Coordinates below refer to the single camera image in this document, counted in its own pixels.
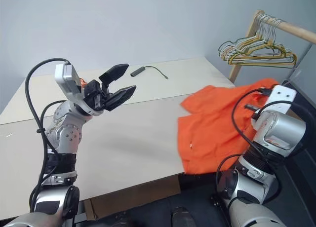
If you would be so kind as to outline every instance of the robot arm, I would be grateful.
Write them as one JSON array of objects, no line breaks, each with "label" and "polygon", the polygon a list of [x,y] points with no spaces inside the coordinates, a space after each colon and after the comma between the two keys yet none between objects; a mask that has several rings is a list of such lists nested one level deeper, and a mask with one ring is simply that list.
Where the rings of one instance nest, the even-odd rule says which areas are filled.
[{"label": "robot arm", "polygon": [[[276,86],[266,104],[293,101],[296,91]],[[284,227],[282,221],[262,204],[276,179],[275,166],[293,153],[306,131],[304,121],[285,113],[290,104],[275,103],[254,114],[257,131],[250,148],[233,169],[223,172],[217,186],[233,227]]]},{"label": "robot arm", "polygon": [[96,80],[81,86],[74,67],[66,62],[57,65],[55,79],[68,98],[55,111],[51,125],[45,130],[54,151],[48,147],[47,162],[39,194],[35,198],[34,212],[22,215],[6,226],[56,227],[78,211],[79,189],[73,185],[78,145],[82,139],[82,126],[100,115],[111,111],[128,100],[136,86],[123,88],[112,94],[109,84],[120,78],[128,64],[112,67]]}]

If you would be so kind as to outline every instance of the floor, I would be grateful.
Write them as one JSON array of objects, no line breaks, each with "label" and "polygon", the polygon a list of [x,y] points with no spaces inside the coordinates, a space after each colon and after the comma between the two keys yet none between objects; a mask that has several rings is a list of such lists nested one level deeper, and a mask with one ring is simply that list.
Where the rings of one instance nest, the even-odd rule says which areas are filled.
[{"label": "floor", "polygon": [[[274,211],[287,227],[315,227],[287,170],[280,168],[277,172],[282,180],[283,190],[278,198],[266,206]],[[181,194],[97,221],[79,223],[77,227],[110,227],[116,218],[121,217],[131,218],[136,227],[171,227],[171,212],[178,206],[189,210],[197,227],[226,227],[225,219],[210,200],[215,192],[213,174],[180,175],[179,183]]]}]

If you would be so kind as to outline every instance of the black shoe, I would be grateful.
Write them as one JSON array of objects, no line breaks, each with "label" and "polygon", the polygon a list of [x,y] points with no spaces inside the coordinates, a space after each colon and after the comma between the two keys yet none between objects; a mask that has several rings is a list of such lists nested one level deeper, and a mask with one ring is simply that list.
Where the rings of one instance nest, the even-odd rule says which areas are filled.
[{"label": "black shoe", "polygon": [[172,212],[172,227],[197,227],[192,216],[184,207],[177,207]]},{"label": "black shoe", "polygon": [[116,221],[111,227],[132,227],[132,223],[128,219]]}]

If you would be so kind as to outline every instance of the cardboard box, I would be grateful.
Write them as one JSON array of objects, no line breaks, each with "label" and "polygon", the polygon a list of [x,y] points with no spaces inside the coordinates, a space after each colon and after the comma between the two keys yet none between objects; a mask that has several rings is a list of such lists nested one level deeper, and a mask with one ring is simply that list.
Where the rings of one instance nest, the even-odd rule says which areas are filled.
[{"label": "cardboard box", "polygon": [[178,176],[173,175],[93,197],[83,202],[87,220],[91,221],[176,195],[180,192]]}]

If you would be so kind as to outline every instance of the clothes hanger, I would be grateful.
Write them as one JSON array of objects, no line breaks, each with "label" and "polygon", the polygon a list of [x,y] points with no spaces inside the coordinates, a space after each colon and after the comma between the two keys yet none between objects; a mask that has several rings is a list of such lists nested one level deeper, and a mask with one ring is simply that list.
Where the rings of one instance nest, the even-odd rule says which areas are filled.
[{"label": "clothes hanger", "polygon": [[226,42],[222,43],[222,44],[219,46],[219,48],[218,48],[218,51],[220,52],[220,53],[219,53],[219,56],[220,56],[221,52],[223,52],[223,49],[224,49],[225,47],[227,47],[227,46],[234,47],[237,43],[239,43],[239,42],[241,42],[241,41],[245,41],[245,40],[250,40],[250,39],[257,38],[258,35],[259,35],[259,32],[260,32],[260,31],[257,31],[257,32],[256,32],[256,35],[255,35],[255,36],[252,36],[252,37],[243,37],[243,38],[237,39],[235,42],[226,41]]},{"label": "clothes hanger", "polygon": [[231,48],[229,51],[227,51],[223,56],[223,60],[227,61],[232,55],[234,55],[237,52],[244,52],[245,47],[248,45],[260,45],[264,43],[263,36],[265,35],[265,28],[262,24],[262,19],[269,17],[265,14],[259,14],[256,18],[257,24],[258,24],[258,31],[256,32],[255,37],[247,38],[246,40],[239,41],[233,48]]},{"label": "clothes hanger", "polygon": [[[257,21],[258,25],[260,23],[260,21],[259,21],[260,17],[264,17],[264,15],[260,14],[260,15],[258,15],[258,17],[256,17],[255,21]],[[237,50],[240,45],[247,45],[248,43],[260,40],[262,33],[263,33],[262,29],[263,28],[261,27],[261,25],[259,25],[255,36],[248,37],[248,38],[240,38],[240,39],[236,40],[235,44],[227,44],[225,47],[222,48],[222,50],[220,52],[222,59],[224,61],[226,61],[225,57],[226,57],[227,53],[230,52],[231,50]]]},{"label": "clothes hanger", "polygon": [[[271,18],[271,16],[261,16],[260,18],[260,22],[262,20],[267,21],[269,18]],[[258,65],[258,64],[262,64],[263,62],[266,62],[266,64],[262,64],[263,66],[272,66],[274,64],[278,64],[278,65],[293,65],[296,63],[296,55],[292,57],[293,53],[291,51],[287,51],[283,45],[281,44],[277,44],[275,42],[276,39],[276,34],[275,34],[275,29],[277,24],[281,23],[282,21],[279,19],[275,19],[272,22],[272,26],[268,25],[267,30],[263,27],[263,32],[264,34],[262,35],[263,40],[260,42],[254,42],[251,43],[249,45],[246,45],[245,47],[241,48],[240,50],[231,50],[229,55],[228,55],[228,64],[230,65],[234,65],[234,64],[238,64],[238,65]],[[262,49],[262,48],[274,48],[277,49],[280,54],[279,55],[271,55],[271,54],[263,54],[261,56],[256,55],[255,57],[253,57],[252,53],[256,50]],[[242,60],[244,63],[237,63],[236,61],[233,62],[233,60]],[[251,62],[251,61],[245,61],[245,59],[252,59],[255,60],[252,63],[247,63],[247,62]],[[275,59],[283,59],[283,60],[279,60],[277,62],[271,62],[271,59],[275,60]]]}]

